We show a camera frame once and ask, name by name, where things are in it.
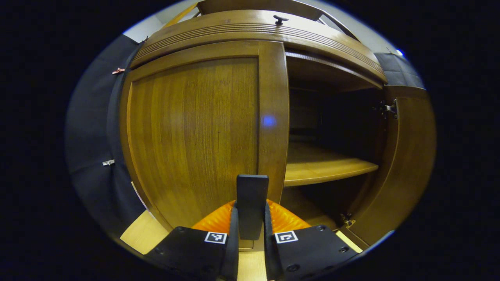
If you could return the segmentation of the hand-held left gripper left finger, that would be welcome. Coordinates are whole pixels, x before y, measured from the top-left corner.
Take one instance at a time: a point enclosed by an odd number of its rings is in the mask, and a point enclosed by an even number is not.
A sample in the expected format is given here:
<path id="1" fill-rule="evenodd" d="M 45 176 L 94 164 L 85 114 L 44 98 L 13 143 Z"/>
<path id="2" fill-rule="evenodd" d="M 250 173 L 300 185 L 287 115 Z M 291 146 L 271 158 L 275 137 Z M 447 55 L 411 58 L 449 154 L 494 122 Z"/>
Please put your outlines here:
<path id="1" fill-rule="evenodd" d="M 238 252 L 239 214 L 231 201 L 192 228 L 174 228 L 145 259 L 164 269 L 168 281 L 235 281 Z"/>

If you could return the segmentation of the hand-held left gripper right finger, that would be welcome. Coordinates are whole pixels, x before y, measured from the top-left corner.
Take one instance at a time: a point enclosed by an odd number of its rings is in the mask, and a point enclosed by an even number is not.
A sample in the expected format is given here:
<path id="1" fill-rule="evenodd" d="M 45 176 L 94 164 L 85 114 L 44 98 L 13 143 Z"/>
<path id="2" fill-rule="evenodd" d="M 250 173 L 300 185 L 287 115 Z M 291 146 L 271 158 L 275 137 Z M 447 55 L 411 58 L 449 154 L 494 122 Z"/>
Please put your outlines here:
<path id="1" fill-rule="evenodd" d="M 357 255 L 329 227 L 320 224 L 278 231 L 270 202 L 264 209 L 264 257 L 269 281 L 315 281 L 352 261 Z"/>

